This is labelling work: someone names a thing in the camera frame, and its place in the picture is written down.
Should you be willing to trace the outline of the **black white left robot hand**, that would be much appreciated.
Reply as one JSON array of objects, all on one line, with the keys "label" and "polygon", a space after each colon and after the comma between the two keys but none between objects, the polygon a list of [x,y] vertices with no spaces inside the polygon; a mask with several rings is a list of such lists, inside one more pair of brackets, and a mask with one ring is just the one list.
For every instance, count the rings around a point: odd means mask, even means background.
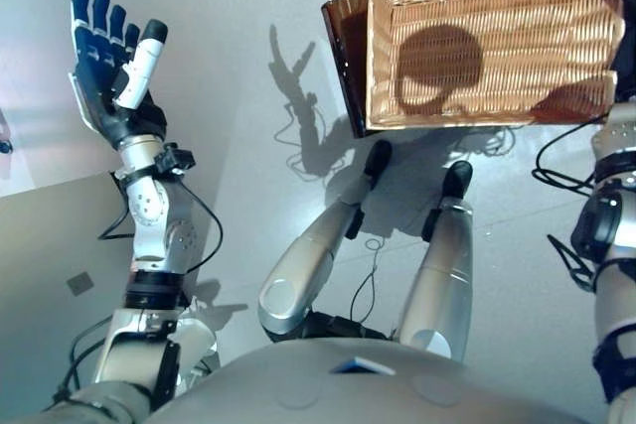
[{"label": "black white left robot hand", "polygon": [[125,20],[125,9],[110,0],[71,0],[71,84],[82,120],[114,149],[133,136],[163,140],[167,128],[149,84],[168,27],[151,19],[141,30]]}]

